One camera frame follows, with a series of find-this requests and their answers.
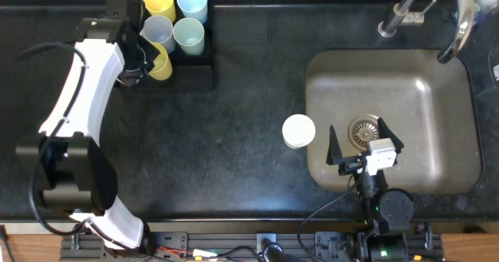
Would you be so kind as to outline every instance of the wooden surface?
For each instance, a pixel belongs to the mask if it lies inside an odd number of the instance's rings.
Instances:
[[[11,235],[17,262],[55,262],[59,258],[61,237],[56,235]],[[443,235],[446,262],[499,261],[499,234]],[[9,262],[2,243],[3,261]]]

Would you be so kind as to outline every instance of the sink drain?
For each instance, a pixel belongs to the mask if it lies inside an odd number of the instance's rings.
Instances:
[[[380,139],[375,115],[363,115],[350,123],[349,137],[355,147],[366,150],[371,140]]]

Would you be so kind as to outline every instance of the countertop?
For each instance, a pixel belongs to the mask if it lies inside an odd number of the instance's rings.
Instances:
[[[100,140],[118,173],[119,197],[149,221],[297,219],[333,200],[339,193],[310,176],[306,149],[284,144],[282,123],[305,113],[306,64],[321,51],[447,46],[455,31],[449,18],[455,0],[439,0],[422,26],[382,38],[377,24],[397,1],[211,0],[212,91],[111,93]],[[71,63],[64,51],[24,62],[15,57],[43,41],[71,41],[80,20],[99,16],[103,8],[102,0],[0,2],[3,221],[33,219],[30,174],[19,167],[14,149],[48,117]],[[416,220],[499,218],[499,90],[490,73],[490,63],[499,64],[497,27],[498,15],[478,27],[459,54],[472,83],[483,177],[468,193],[415,194]],[[346,197],[322,217],[355,221],[362,215],[359,203]]]

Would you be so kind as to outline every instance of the faucet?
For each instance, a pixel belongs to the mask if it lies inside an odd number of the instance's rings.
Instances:
[[[397,32],[397,27],[408,17],[409,7],[413,4],[414,0],[401,0],[400,3],[395,4],[390,11],[387,19],[380,22],[378,25],[378,32],[383,37],[393,37]],[[458,25],[454,38],[449,44],[447,49],[441,50],[437,56],[438,62],[444,64],[449,62],[461,48],[465,45],[471,28],[473,19],[475,17],[474,0],[458,0]],[[420,18],[427,11],[426,8],[417,18]]]

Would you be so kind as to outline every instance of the sink basin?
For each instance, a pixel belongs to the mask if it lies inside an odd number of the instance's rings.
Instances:
[[[310,174],[319,185],[345,191],[348,178],[326,164],[329,126],[343,156],[377,138],[382,117],[404,143],[398,164],[384,171],[391,188],[413,193],[461,193],[482,173],[466,67],[442,65],[438,51],[325,51],[306,68],[306,114],[316,125],[307,147]]]

